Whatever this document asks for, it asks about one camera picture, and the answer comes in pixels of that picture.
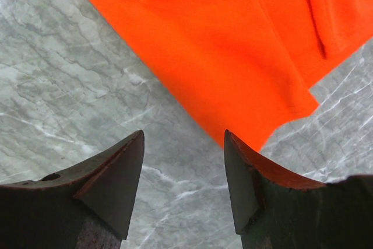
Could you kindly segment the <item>orange t-shirt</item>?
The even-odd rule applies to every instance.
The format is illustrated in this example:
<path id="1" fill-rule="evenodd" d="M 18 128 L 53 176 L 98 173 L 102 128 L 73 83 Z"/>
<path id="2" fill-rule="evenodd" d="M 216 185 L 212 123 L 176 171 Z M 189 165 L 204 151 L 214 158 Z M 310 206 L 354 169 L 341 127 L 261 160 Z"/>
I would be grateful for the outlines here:
<path id="1" fill-rule="evenodd" d="M 89 0 L 218 143 L 255 150 L 372 37 L 372 0 Z"/>

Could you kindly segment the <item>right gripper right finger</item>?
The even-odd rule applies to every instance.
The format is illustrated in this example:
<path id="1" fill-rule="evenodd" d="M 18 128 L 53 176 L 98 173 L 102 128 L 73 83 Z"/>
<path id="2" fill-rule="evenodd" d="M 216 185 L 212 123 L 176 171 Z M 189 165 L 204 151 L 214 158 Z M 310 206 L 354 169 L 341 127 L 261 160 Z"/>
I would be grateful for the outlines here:
<path id="1" fill-rule="evenodd" d="M 224 164 L 244 248 L 371 248 L 372 176 L 322 183 L 251 149 L 230 131 Z"/>

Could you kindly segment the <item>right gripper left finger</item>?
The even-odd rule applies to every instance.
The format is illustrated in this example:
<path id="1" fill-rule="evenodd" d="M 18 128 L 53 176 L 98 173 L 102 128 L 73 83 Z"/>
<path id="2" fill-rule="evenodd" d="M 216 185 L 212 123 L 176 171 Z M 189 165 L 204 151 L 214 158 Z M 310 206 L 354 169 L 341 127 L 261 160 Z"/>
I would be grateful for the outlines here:
<path id="1" fill-rule="evenodd" d="M 2 248 L 120 248 L 145 153 L 143 131 L 40 180 L 1 185 Z"/>

